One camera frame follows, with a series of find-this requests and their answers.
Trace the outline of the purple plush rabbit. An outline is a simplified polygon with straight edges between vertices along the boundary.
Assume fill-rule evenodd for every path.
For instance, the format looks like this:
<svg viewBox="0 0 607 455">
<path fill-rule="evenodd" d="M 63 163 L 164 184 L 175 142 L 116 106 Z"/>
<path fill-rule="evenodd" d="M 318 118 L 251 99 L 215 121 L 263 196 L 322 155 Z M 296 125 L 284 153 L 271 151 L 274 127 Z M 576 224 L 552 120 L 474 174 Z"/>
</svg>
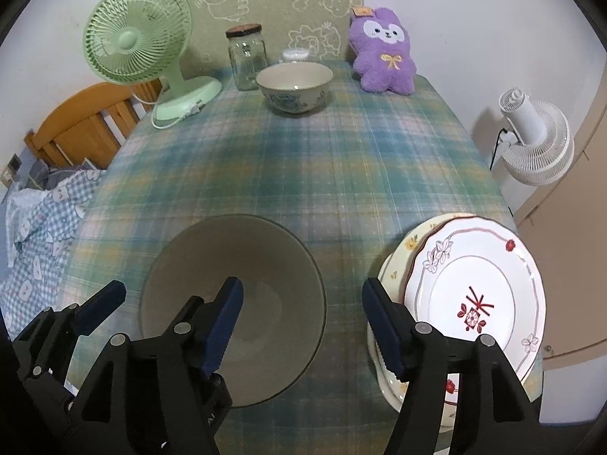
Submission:
<svg viewBox="0 0 607 455">
<path fill-rule="evenodd" d="M 409 33 L 393 10 L 353 7 L 348 42 L 363 91 L 402 96 L 415 92 L 417 67 L 410 56 Z"/>
</svg>

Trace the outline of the green cartoon wall mat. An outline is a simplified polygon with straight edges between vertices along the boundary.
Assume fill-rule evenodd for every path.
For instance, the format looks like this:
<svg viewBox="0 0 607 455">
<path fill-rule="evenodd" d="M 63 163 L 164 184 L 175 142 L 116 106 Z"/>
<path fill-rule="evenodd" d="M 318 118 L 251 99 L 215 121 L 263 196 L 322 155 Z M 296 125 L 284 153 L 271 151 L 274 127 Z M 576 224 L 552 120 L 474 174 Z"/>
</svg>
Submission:
<svg viewBox="0 0 607 455">
<path fill-rule="evenodd" d="M 225 31 L 247 24 L 261 35 L 272 63 L 286 48 L 308 48 L 316 61 L 344 59 L 349 52 L 351 8 L 364 0 L 188 0 L 192 34 L 180 65 L 186 76 L 230 64 Z"/>
</svg>

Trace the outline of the large grey-green bowl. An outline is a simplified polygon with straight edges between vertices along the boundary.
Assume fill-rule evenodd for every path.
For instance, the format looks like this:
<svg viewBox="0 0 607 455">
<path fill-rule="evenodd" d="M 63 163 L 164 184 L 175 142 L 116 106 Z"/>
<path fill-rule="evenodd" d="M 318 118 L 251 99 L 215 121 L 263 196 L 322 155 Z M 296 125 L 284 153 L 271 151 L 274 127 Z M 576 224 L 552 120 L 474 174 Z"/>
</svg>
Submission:
<svg viewBox="0 0 607 455">
<path fill-rule="evenodd" d="M 291 387 L 309 367 L 326 322 L 318 266 L 283 226 L 251 215 L 203 220 L 171 240 L 150 268 L 141 295 L 144 337 L 181 323 L 191 297 L 212 323 L 202 369 L 219 373 L 233 404 L 260 404 Z"/>
</svg>

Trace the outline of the cream plate with yellow flowers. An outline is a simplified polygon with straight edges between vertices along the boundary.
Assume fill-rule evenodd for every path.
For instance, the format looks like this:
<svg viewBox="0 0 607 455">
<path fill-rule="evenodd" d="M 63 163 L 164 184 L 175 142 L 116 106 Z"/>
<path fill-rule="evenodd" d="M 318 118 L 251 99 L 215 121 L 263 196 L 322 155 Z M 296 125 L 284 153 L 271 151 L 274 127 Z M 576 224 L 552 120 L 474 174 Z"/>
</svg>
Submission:
<svg viewBox="0 0 607 455">
<path fill-rule="evenodd" d="M 394 302 L 401 300 L 404 279 L 407 268 L 409 268 L 409 258 L 415 255 L 423 239 L 443 223 L 465 217 L 471 217 L 471 214 L 449 213 L 435 216 L 416 226 L 399 242 L 395 251 L 386 258 L 377 275 L 387 294 Z"/>
</svg>

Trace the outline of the white clip fan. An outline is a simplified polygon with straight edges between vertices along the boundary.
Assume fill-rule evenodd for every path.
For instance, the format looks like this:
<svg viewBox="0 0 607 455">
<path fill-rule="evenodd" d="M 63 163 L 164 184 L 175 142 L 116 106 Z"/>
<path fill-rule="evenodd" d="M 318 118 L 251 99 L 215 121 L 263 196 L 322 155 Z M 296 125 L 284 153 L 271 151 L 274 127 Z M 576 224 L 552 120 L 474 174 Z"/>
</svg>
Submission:
<svg viewBox="0 0 607 455">
<path fill-rule="evenodd" d="M 489 168 L 501 159 L 510 177 L 532 187 L 561 180 L 575 153 L 574 136 L 562 110 L 532 100 L 518 87 L 501 94 L 499 108 L 509 128 L 498 133 Z"/>
</svg>

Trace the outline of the wooden bed headboard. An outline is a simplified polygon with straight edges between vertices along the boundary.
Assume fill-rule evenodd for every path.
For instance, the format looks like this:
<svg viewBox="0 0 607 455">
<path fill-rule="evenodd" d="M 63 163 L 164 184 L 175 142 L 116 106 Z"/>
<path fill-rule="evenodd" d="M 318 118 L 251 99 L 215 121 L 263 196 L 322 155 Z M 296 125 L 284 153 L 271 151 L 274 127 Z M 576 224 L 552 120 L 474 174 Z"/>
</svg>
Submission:
<svg viewBox="0 0 607 455">
<path fill-rule="evenodd" d="M 27 133 L 25 144 L 36 158 L 58 168 L 87 159 L 99 168 L 108 168 L 120 150 L 120 141 L 104 117 L 112 119 L 128 138 L 139 122 L 133 102 L 149 111 L 161 89 L 158 79 L 134 86 L 92 85 L 55 108 L 36 132 Z"/>
</svg>

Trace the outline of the plaid tablecloth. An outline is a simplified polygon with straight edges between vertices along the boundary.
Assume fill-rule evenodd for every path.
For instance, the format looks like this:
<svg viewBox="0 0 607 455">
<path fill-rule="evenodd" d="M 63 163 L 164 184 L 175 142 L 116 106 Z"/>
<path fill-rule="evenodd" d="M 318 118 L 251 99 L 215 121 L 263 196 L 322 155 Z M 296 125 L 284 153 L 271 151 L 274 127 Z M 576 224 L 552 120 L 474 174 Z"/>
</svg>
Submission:
<svg viewBox="0 0 607 455">
<path fill-rule="evenodd" d="M 395 410 L 377 387 L 360 303 L 363 281 L 410 229 L 445 213 L 513 227 L 511 211 L 447 103 L 418 77 L 412 96 L 366 94 L 331 63 L 330 95 L 310 115 L 284 115 L 258 91 L 222 93 L 170 129 L 141 121 L 86 210 L 58 301 L 88 299 L 112 279 L 127 300 L 74 351 L 83 380 L 108 339 L 139 333 L 141 290 L 162 247 L 199 220 L 251 214 L 293 232 L 322 274 L 327 323 L 312 365 L 279 397 L 234 409 L 224 454 L 380 454 Z"/>
</svg>

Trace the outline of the grey striped pillow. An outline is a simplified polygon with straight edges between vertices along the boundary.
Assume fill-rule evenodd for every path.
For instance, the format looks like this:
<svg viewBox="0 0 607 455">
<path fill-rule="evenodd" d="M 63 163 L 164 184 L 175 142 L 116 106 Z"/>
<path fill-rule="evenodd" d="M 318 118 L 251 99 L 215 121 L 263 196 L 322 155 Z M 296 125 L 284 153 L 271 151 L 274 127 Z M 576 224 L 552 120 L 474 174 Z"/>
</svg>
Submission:
<svg viewBox="0 0 607 455">
<path fill-rule="evenodd" d="M 37 159 L 29 168 L 27 174 L 20 180 L 20 188 L 35 190 L 52 190 L 65 179 L 70 178 L 77 171 L 86 169 L 98 169 L 97 165 L 84 159 L 82 165 L 69 165 L 60 168 L 49 165 L 42 159 Z"/>
</svg>

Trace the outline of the cream bowl with blue flowers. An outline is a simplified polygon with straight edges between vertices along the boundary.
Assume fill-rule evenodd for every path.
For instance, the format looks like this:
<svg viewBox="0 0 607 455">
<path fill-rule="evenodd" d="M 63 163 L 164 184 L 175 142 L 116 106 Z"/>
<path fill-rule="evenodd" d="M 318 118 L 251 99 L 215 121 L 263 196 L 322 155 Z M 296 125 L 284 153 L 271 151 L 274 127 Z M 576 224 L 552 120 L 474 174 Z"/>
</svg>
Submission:
<svg viewBox="0 0 607 455">
<path fill-rule="evenodd" d="M 255 81 L 272 108 L 299 115 L 323 107 L 328 99 L 333 71 L 315 62 L 289 62 L 267 67 Z"/>
</svg>

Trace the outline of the blue checked bear blanket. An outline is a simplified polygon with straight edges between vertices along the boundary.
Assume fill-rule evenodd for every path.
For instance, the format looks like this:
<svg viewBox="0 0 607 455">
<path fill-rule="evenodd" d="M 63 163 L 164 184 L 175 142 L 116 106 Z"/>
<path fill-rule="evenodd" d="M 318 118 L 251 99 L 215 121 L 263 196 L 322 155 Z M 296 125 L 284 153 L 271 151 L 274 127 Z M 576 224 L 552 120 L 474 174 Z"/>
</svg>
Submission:
<svg viewBox="0 0 607 455">
<path fill-rule="evenodd" d="M 10 338 L 55 305 L 71 245 L 104 177 L 102 169 L 80 169 L 55 188 L 9 198 L 1 312 Z"/>
</svg>

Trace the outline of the white plate with red flowers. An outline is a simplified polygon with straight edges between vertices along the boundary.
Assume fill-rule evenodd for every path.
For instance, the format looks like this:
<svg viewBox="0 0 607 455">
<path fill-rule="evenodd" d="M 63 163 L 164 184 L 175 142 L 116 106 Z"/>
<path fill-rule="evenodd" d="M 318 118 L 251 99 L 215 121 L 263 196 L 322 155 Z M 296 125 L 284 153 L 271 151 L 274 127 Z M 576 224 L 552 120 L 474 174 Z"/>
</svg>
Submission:
<svg viewBox="0 0 607 455">
<path fill-rule="evenodd" d="M 542 278 L 526 245 L 500 223 L 470 216 L 432 230 L 412 255 L 401 301 L 447 337 L 491 335 L 520 380 L 533 369 L 546 317 Z"/>
</svg>

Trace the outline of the glass jar with dark lid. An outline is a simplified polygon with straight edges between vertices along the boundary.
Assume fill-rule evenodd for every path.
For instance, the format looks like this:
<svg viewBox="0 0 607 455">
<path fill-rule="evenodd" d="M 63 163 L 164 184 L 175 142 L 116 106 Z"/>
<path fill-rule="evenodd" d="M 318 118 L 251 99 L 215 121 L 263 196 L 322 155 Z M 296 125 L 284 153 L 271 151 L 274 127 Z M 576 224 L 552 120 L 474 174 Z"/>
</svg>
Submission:
<svg viewBox="0 0 607 455">
<path fill-rule="evenodd" d="M 234 84 L 239 91 L 256 89 L 256 75 L 267 67 L 262 30 L 261 24 L 246 24 L 225 31 Z"/>
</svg>

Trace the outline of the green desk fan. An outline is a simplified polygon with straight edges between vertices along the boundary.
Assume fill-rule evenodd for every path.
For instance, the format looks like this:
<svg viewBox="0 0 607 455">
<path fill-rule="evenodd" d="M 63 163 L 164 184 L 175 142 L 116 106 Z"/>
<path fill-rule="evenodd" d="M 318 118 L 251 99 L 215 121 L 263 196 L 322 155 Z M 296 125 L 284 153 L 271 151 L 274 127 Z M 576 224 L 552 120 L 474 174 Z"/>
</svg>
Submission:
<svg viewBox="0 0 607 455">
<path fill-rule="evenodd" d="M 222 91 L 214 77 L 183 78 L 180 59 L 191 33 L 188 0 L 101 0 L 85 25 L 83 53 L 88 66 L 114 84 L 162 78 L 151 124 L 169 129 L 200 112 Z"/>
</svg>

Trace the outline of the cotton swab container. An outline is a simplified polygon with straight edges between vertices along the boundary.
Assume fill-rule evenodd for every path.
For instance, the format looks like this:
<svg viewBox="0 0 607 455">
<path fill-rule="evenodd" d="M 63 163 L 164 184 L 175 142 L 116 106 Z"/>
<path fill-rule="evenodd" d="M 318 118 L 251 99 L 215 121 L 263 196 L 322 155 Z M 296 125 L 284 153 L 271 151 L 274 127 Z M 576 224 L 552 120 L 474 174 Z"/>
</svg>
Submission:
<svg viewBox="0 0 607 455">
<path fill-rule="evenodd" d="M 299 63 L 309 61 L 311 51 L 305 47 L 289 47 L 282 52 L 282 63 Z"/>
</svg>

